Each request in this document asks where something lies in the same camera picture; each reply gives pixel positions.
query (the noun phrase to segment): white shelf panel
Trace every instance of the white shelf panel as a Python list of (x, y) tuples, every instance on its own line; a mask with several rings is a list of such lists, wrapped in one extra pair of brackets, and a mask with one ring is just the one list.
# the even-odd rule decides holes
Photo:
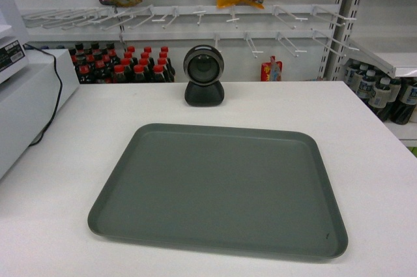
[(384, 124), (406, 147), (417, 147), (417, 123), (397, 125), (386, 121)]
[(375, 65), (391, 77), (417, 76), (417, 37), (351, 37), (345, 60)]

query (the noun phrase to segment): white counter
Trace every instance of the white counter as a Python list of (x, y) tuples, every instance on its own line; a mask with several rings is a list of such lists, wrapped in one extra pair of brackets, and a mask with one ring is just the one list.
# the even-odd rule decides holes
[[(342, 82), (226, 83), (192, 108), (185, 84), (82, 85), (42, 143), (0, 181), (0, 276), (415, 276), (417, 159)], [(109, 241), (87, 215), (134, 132), (149, 123), (293, 130), (318, 144), (345, 222), (328, 261)]]

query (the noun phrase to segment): plastic tray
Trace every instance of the plastic tray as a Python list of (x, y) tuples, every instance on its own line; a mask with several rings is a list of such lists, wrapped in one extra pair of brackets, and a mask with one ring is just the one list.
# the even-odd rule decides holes
[(321, 258), (347, 247), (317, 144), (299, 132), (143, 126), (88, 224), (98, 235), (161, 246)]

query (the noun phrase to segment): black cable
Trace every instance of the black cable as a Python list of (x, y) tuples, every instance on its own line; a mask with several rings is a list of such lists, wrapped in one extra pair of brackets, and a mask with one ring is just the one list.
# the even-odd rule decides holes
[(53, 113), (52, 113), (51, 119), (48, 121), (48, 123), (45, 125), (45, 127), (42, 129), (42, 131), (39, 133), (39, 135), (38, 135), (39, 138), (35, 142), (32, 142), (29, 145), (30, 147), (32, 147), (32, 146), (37, 145), (38, 143), (40, 143), (40, 141), (44, 137), (45, 132), (51, 126), (51, 123), (52, 123), (53, 119), (55, 118), (55, 116), (57, 114), (59, 101), (61, 99), (61, 93), (63, 91), (63, 81), (62, 81), (62, 79), (59, 76), (58, 71), (57, 71), (57, 58), (53, 54), (50, 54), (50, 53), (48, 53), (48, 52), (46, 52), (44, 50), (38, 49), (38, 48), (36, 48), (34, 46), (31, 46), (30, 44), (25, 44), (25, 46), (28, 46), (30, 48), (33, 48), (34, 50), (37, 50), (39, 52), (45, 53), (46, 55), (49, 55), (49, 56), (53, 57), (53, 71), (55, 72), (55, 75), (57, 76), (57, 78), (59, 80), (59, 92), (58, 92), (57, 102), (55, 104), (55, 108), (53, 109)]

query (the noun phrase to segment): small red packet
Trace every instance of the small red packet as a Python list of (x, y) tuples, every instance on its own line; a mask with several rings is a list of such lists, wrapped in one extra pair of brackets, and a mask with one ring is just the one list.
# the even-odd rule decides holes
[(281, 81), (282, 62), (271, 56), (271, 62), (262, 63), (261, 81)]

